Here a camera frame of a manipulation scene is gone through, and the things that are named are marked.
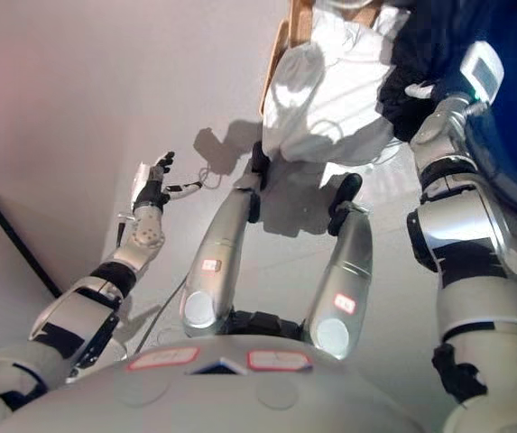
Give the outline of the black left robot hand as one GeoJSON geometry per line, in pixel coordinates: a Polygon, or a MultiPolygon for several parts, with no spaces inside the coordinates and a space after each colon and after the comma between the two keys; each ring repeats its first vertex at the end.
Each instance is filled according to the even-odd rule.
{"type": "Polygon", "coordinates": [[[168,202],[185,198],[202,188],[200,181],[172,185],[165,182],[164,176],[170,172],[174,158],[175,152],[166,152],[154,164],[141,162],[138,165],[131,192],[132,210],[144,206],[163,209],[168,202]]]}

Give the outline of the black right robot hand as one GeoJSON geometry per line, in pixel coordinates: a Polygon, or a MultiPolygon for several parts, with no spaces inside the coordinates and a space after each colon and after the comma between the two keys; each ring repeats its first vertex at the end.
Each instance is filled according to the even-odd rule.
{"type": "Polygon", "coordinates": [[[493,46],[487,41],[475,41],[449,61],[439,78],[410,84],[404,94],[437,101],[460,95],[467,101],[491,106],[503,79],[503,63],[493,46]]]}

